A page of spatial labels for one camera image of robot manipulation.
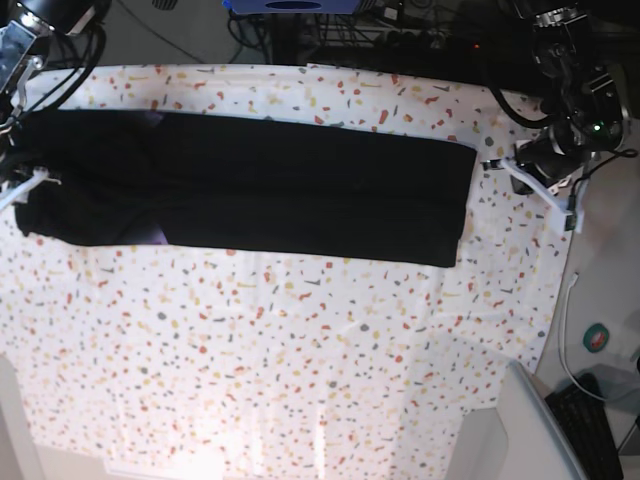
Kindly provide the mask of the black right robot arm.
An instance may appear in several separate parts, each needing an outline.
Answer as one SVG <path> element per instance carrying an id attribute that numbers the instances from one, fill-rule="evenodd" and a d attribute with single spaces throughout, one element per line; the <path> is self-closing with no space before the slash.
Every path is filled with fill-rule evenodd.
<path id="1" fill-rule="evenodd" d="M 17 9 L 11 12 L 11 5 Z M 88 79 L 106 48 L 103 21 L 110 1 L 7 1 L 7 24 L 1 27 L 1 207 L 24 202 L 44 182 L 57 180 L 45 167 L 25 173 L 7 159 L 11 134 L 39 109 L 61 107 Z M 50 45 L 59 43 L 71 54 L 71 71 L 33 105 L 27 84 L 44 71 Z"/>

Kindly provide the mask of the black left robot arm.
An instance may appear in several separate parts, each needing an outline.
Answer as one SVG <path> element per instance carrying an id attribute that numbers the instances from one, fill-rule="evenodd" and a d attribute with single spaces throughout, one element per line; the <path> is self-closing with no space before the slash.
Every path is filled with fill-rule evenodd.
<path id="1" fill-rule="evenodd" d="M 509 9 L 530 30 L 530 50 L 540 73 L 550 81 L 541 103 L 544 116 L 533 120 L 518 113 L 491 78 L 489 64 L 478 58 L 488 89 L 500 108 L 521 127 L 539 136 L 516 148 L 511 174 L 519 195 L 544 190 L 578 170 L 572 197 L 599 170 L 590 167 L 594 154 L 608 153 L 602 164 L 636 158 L 639 152 L 623 146 L 628 118 L 621 88 L 610 73 L 609 61 L 596 42 L 585 1 L 509 1 Z"/>

